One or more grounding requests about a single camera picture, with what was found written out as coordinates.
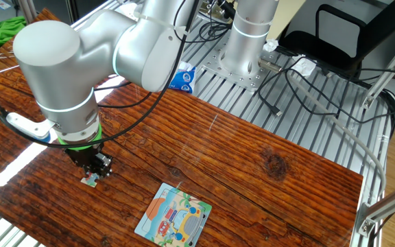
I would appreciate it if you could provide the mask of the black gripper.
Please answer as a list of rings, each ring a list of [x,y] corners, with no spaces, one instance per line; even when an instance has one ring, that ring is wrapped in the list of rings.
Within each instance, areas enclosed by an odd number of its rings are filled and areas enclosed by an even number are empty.
[[[65,149],[64,152],[78,166],[84,169],[85,174],[90,176],[96,172],[99,178],[106,178],[111,175],[112,156],[104,154],[103,143],[84,147],[81,150],[76,148]]]

